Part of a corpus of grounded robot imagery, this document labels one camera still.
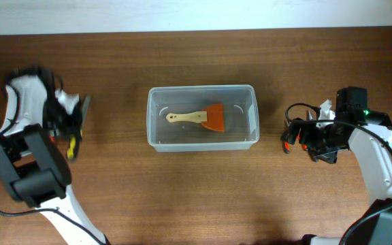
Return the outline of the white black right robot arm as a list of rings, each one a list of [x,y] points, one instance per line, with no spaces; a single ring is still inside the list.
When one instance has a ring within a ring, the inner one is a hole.
[[[285,120],[285,153],[299,143],[310,158],[334,164],[342,150],[353,152],[360,166],[370,206],[339,238],[305,234],[302,244],[392,244],[392,121],[368,107],[368,92],[349,86],[337,92],[336,104],[310,105],[307,119]]]

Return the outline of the yellow black handled file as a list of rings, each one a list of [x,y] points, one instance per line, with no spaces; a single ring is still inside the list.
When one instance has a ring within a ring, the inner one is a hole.
[[[71,135],[69,146],[66,151],[66,157],[70,161],[75,161],[78,158],[80,144],[82,142],[82,130],[84,127],[84,121],[86,120],[86,115],[89,109],[90,101],[91,101],[90,95],[86,95],[85,98],[82,100],[82,104],[79,109],[80,116],[78,117],[78,122],[75,127],[74,134]]]

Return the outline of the orange scraper with wooden handle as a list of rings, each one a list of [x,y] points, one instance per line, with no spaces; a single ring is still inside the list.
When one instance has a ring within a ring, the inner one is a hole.
[[[212,104],[201,111],[186,114],[169,113],[166,120],[169,123],[197,123],[211,131],[225,131],[224,107],[221,103]]]

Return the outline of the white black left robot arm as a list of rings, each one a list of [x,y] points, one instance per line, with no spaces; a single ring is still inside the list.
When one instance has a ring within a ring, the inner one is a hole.
[[[41,66],[14,69],[4,79],[7,98],[0,128],[0,181],[28,206],[17,217],[42,214],[68,244],[108,244],[72,188],[69,162],[78,158],[90,96],[63,90],[63,81]]]

